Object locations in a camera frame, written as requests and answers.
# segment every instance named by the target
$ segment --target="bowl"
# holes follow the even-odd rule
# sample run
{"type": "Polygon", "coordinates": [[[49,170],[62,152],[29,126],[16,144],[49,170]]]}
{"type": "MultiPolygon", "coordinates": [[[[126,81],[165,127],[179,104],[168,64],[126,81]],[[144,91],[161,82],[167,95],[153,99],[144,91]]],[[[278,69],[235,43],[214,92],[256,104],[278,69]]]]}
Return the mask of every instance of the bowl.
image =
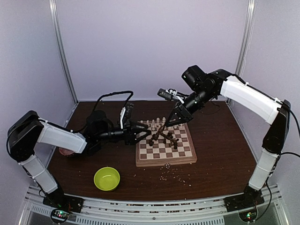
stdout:
{"type": "Polygon", "coordinates": [[[119,172],[112,167],[103,167],[95,173],[94,183],[102,191],[113,191],[120,182],[119,172]]]}

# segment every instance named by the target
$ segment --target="yellow-green plastic bowl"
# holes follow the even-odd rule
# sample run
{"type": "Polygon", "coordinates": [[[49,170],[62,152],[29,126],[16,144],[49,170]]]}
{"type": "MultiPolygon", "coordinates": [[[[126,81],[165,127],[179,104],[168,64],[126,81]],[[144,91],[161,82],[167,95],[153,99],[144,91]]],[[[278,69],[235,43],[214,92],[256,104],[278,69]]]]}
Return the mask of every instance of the yellow-green plastic bowl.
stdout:
{"type": "Polygon", "coordinates": [[[113,191],[120,182],[119,172],[112,167],[103,167],[95,173],[94,183],[102,191],[113,191]]]}

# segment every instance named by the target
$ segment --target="chessboard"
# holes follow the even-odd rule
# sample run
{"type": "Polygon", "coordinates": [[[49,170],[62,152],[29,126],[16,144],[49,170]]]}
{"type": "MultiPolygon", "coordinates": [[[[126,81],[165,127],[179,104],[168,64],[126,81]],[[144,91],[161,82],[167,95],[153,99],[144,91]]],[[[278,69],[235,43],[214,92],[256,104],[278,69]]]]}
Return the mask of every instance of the chessboard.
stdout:
{"type": "Polygon", "coordinates": [[[173,133],[174,138],[178,139],[177,149],[174,146],[169,147],[169,140],[163,143],[164,138],[161,135],[157,141],[154,140],[152,146],[149,145],[152,135],[158,131],[164,124],[164,121],[157,119],[155,122],[154,120],[147,120],[141,121],[141,123],[149,126],[148,129],[151,130],[151,135],[136,144],[135,164],[137,167],[162,166],[165,164],[178,165],[195,163],[197,161],[191,134],[186,123],[166,127],[163,131],[164,134],[168,134],[168,132],[173,133]]]}

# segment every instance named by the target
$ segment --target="wall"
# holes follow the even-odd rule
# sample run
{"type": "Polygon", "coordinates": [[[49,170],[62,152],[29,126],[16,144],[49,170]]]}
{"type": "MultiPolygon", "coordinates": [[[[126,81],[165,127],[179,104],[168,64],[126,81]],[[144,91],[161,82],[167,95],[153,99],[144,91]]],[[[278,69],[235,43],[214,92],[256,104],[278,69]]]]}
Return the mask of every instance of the wall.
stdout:
{"type": "MultiPolygon", "coordinates": [[[[30,179],[6,150],[7,130],[28,110],[63,125],[74,104],[47,0],[0,1],[0,221],[16,224],[30,179]]],[[[38,146],[45,162],[50,146],[38,146]]]]}
{"type": "MultiPolygon", "coordinates": [[[[243,79],[252,86],[292,103],[292,110],[300,119],[300,1],[258,1],[250,48],[246,54],[243,79]]],[[[260,157],[261,145],[269,126],[257,115],[234,103],[238,117],[256,157],[260,157]]],[[[294,119],[283,151],[300,153],[299,136],[294,119]]],[[[299,158],[282,156],[271,179],[277,183],[292,217],[299,224],[300,177],[299,158]]]]}
{"type": "Polygon", "coordinates": [[[181,75],[194,64],[234,72],[247,8],[247,0],[58,1],[78,99],[118,90],[142,100],[161,99],[159,88],[190,93],[181,75]]]}

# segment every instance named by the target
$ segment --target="dark wooden table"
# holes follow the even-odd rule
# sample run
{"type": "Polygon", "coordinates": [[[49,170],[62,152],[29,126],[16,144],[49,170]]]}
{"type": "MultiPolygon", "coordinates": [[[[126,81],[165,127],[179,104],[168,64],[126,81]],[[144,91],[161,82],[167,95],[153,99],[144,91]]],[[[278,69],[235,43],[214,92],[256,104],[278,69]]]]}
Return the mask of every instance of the dark wooden table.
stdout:
{"type": "MultiPolygon", "coordinates": [[[[167,117],[174,102],[135,101],[132,120],[167,117]]],[[[100,103],[98,109],[116,123],[123,102],[100,103]]],[[[49,170],[67,194],[114,200],[164,201],[228,195],[242,192],[249,181],[255,160],[247,142],[225,102],[220,110],[207,103],[188,123],[198,161],[195,164],[161,167],[136,167],[135,146],[124,142],[108,143],[92,157],[67,158],[55,151],[49,170]],[[94,185],[95,172],[104,166],[116,168],[121,176],[118,188],[103,192],[94,185]]],[[[85,124],[93,102],[81,102],[68,128],[85,124]]]]}

